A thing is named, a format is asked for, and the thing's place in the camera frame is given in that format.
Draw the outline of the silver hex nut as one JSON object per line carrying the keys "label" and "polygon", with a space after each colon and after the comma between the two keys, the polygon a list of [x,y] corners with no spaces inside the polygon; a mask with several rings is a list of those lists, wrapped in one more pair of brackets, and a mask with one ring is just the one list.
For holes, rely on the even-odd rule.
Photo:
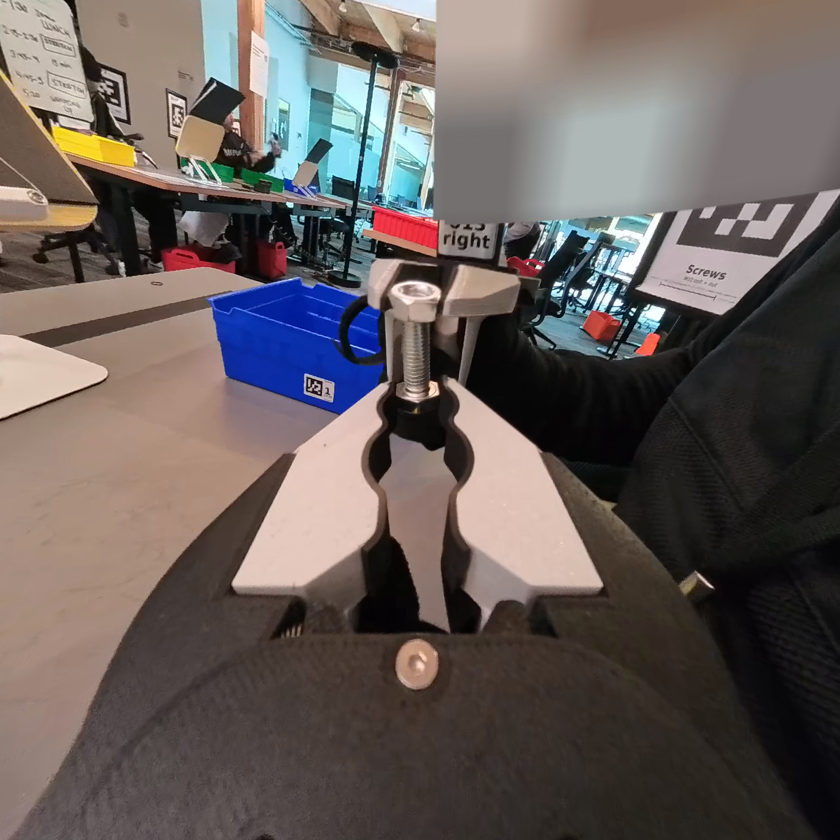
{"label": "silver hex nut", "polygon": [[437,318],[441,295],[440,288],[431,282],[404,280],[391,287],[388,300],[395,320],[431,324]]}

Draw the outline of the white plastic bag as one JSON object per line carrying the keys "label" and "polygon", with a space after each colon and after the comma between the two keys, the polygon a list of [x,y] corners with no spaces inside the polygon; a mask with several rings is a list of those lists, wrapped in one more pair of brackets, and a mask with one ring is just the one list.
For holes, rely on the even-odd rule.
{"label": "white plastic bag", "polygon": [[222,238],[229,225],[225,213],[208,211],[186,211],[177,222],[177,227],[189,239],[205,248],[212,248]]}

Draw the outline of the black floor pole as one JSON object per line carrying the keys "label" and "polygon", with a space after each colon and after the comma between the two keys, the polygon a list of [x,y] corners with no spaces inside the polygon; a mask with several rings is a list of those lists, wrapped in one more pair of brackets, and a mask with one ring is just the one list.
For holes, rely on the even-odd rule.
{"label": "black floor pole", "polygon": [[331,269],[329,272],[329,281],[335,287],[355,291],[361,287],[361,279],[350,273],[350,263],[352,261],[355,222],[361,201],[361,181],[364,169],[366,144],[371,123],[375,79],[378,69],[383,68],[386,70],[396,70],[400,67],[400,60],[398,59],[396,53],[392,52],[389,48],[380,47],[364,40],[354,40],[351,44],[351,53],[370,64],[370,74],[364,117],[362,121],[358,166],[353,184],[352,203],[350,206],[350,215],[347,220],[347,230],[345,231],[343,240],[343,267],[341,270]]}

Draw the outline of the black office chair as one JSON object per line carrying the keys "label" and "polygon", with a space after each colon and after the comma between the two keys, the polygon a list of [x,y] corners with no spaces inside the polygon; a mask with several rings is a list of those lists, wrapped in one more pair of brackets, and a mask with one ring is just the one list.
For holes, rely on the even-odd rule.
{"label": "black office chair", "polygon": [[534,347],[538,347],[538,339],[542,339],[552,350],[556,348],[556,343],[539,330],[539,325],[548,314],[555,285],[566,275],[578,256],[584,253],[588,242],[589,237],[570,233],[536,277],[539,283],[533,300],[523,304],[521,310],[521,331]]}

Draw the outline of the framed marker sign board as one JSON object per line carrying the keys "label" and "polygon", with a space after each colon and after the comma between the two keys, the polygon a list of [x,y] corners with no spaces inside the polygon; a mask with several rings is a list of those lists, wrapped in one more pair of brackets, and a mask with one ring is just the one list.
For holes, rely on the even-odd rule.
{"label": "framed marker sign board", "polygon": [[835,189],[678,211],[637,293],[661,308],[728,312],[817,229],[838,195]]}

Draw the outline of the red storage bin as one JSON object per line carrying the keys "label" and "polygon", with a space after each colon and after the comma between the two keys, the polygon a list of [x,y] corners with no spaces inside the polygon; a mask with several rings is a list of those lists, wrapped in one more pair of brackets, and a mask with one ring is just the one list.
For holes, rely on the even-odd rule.
{"label": "red storage bin", "polygon": [[380,206],[374,211],[372,224],[372,229],[379,234],[437,249],[438,222],[431,217]]}

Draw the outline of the black easel stand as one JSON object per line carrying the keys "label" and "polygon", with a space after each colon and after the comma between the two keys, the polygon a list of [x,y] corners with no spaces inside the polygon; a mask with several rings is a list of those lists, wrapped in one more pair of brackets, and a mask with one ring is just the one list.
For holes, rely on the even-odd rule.
{"label": "black easel stand", "polygon": [[598,353],[608,361],[631,358],[642,346],[646,334],[640,333],[643,316],[653,306],[650,300],[633,300],[627,303],[615,337]]}

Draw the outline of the handwritten whiteboard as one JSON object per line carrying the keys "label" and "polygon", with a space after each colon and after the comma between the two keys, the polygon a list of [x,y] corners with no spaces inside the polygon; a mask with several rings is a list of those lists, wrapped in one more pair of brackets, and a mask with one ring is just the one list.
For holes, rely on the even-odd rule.
{"label": "handwritten whiteboard", "polygon": [[93,121],[75,18],[64,1],[2,1],[7,77],[33,110],[72,124]]}

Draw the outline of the yellow storage bin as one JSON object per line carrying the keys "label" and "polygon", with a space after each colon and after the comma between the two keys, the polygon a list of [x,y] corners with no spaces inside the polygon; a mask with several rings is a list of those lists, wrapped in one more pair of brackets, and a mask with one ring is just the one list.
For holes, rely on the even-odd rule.
{"label": "yellow storage bin", "polygon": [[105,138],[97,134],[85,134],[59,125],[52,128],[54,140],[59,148],[90,161],[135,167],[134,148],[125,142]]}

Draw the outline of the person's right hand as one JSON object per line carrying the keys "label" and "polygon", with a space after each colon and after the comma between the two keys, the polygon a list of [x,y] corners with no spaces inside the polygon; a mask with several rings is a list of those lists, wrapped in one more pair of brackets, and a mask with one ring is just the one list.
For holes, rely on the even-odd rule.
{"label": "person's right hand", "polygon": [[539,449],[560,458],[558,399],[566,378],[564,354],[534,347],[513,315],[480,324],[467,389]]}

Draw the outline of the tilted wooden board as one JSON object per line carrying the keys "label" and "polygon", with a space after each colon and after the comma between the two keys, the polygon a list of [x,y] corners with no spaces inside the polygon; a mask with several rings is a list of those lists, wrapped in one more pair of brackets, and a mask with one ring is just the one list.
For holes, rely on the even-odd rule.
{"label": "tilted wooden board", "polygon": [[193,102],[175,143],[186,173],[200,182],[220,184],[212,164],[226,134],[225,120],[245,100],[229,85],[209,78]]}
{"label": "tilted wooden board", "polygon": [[319,139],[310,149],[305,161],[299,165],[291,180],[302,186],[317,185],[320,189],[319,165],[331,151],[332,146],[333,144],[330,141]]}
{"label": "tilted wooden board", "polygon": [[1,232],[76,232],[98,201],[21,95],[1,75]]}

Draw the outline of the green storage bin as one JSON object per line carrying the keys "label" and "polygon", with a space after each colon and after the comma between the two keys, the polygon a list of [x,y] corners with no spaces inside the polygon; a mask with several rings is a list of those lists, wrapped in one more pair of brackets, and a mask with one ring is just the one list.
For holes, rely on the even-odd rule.
{"label": "green storage bin", "polygon": [[206,177],[216,183],[222,183],[239,188],[248,186],[260,193],[283,193],[283,180],[268,173],[261,173],[249,169],[237,169],[225,164],[198,161],[196,164]]}

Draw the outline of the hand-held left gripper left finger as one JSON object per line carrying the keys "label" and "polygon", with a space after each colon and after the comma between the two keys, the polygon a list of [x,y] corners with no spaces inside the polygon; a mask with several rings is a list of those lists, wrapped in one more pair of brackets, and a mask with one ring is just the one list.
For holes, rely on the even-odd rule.
{"label": "hand-held left gripper left finger", "polygon": [[380,484],[392,464],[385,405],[393,395],[376,386],[291,455],[232,580],[237,595],[296,597],[373,632],[418,627],[417,593]]}

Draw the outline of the silver hex bolt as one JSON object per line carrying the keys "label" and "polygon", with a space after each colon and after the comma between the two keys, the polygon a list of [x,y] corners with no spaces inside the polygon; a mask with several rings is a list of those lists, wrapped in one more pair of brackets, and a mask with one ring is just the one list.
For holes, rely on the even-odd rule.
{"label": "silver hex bolt", "polygon": [[432,377],[431,322],[405,322],[402,333],[402,373],[395,396],[406,413],[422,415],[437,409],[439,385]]}

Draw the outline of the dark table slot cover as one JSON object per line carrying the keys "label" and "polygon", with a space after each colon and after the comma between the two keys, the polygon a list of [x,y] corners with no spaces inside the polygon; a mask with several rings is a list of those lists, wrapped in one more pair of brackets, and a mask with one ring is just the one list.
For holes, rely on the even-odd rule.
{"label": "dark table slot cover", "polygon": [[45,331],[32,332],[24,335],[23,339],[47,348],[57,349],[71,343],[95,339],[209,309],[212,299],[212,297],[196,297],[144,310],[129,311],[106,318],[97,318]]}

